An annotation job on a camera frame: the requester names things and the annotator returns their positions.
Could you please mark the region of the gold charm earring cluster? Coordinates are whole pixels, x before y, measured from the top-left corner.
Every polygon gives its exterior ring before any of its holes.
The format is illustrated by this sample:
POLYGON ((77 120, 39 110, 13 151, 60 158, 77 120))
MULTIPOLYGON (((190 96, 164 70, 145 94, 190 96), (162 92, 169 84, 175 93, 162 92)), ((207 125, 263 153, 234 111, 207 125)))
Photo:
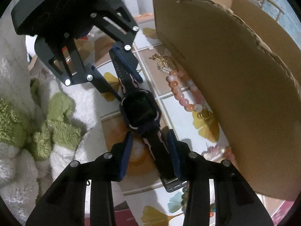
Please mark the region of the gold charm earring cluster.
POLYGON ((162 56, 158 53, 155 53, 149 59, 157 62, 158 70, 170 74, 173 70, 177 70, 177 67, 174 65, 173 61, 169 56, 162 56))

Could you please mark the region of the white green fluffy blanket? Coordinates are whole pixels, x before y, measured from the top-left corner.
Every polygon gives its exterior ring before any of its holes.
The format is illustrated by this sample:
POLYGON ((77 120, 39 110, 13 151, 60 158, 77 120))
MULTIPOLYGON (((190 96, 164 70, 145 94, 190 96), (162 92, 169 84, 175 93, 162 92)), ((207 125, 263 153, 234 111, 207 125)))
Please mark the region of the white green fluffy blanket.
POLYGON ((25 225, 38 197, 72 160, 107 152, 100 94, 90 84, 65 87, 48 70, 30 75, 24 36, 1 16, 1 198, 25 225))

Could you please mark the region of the floral patterned tablecloth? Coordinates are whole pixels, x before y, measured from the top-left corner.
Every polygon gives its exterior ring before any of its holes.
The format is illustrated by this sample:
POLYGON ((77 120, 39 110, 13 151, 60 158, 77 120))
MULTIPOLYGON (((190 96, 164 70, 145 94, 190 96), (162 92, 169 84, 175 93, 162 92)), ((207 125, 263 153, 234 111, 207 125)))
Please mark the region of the floral patterned tablecloth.
POLYGON ((254 190, 234 164, 206 160, 176 139, 173 130, 164 136, 160 129, 161 110, 152 93, 139 85, 138 60, 132 44, 139 26, 127 11, 90 15, 88 21, 71 25, 66 31, 43 29, 37 33, 35 51, 45 65, 66 86, 90 82, 100 93, 110 92, 120 102, 128 126, 122 142, 88 163, 71 161, 47 190, 27 220, 27 225, 83 225, 84 197, 91 187, 91 225, 115 225, 112 182, 126 174, 133 147, 133 134, 148 146, 163 179, 182 187, 188 182, 184 225, 205 225, 210 216, 209 181, 215 181, 217 225, 272 225, 272 218, 254 190), (92 64, 84 65, 75 41, 98 27, 115 42, 109 54, 122 88, 122 95, 92 64))

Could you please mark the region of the brown cardboard box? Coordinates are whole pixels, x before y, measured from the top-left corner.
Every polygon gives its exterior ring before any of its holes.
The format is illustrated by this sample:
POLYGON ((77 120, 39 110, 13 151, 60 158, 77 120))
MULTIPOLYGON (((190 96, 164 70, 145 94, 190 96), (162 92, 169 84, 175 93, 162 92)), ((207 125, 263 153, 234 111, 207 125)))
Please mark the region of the brown cardboard box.
POLYGON ((261 194, 300 193, 300 49, 248 0, 153 0, 159 39, 213 110, 261 194))

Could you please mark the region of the wooden chair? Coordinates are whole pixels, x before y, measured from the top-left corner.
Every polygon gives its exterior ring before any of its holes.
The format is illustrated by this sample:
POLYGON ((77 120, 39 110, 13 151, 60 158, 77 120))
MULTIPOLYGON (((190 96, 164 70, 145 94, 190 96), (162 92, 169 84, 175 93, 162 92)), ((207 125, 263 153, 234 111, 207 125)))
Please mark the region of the wooden chair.
POLYGON ((265 3, 265 1, 267 1, 268 3, 272 4, 274 7, 276 7, 278 9, 278 13, 277 13, 277 16, 276 18, 274 19, 275 21, 278 21, 281 14, 285 14, 285 12, 281 9, 281 7, 276 3, 274 2, 273 0, 261 0, 261 2, 259 2, 259 5, 260 5, 260 8, 263 8, 263 5, 265 3))

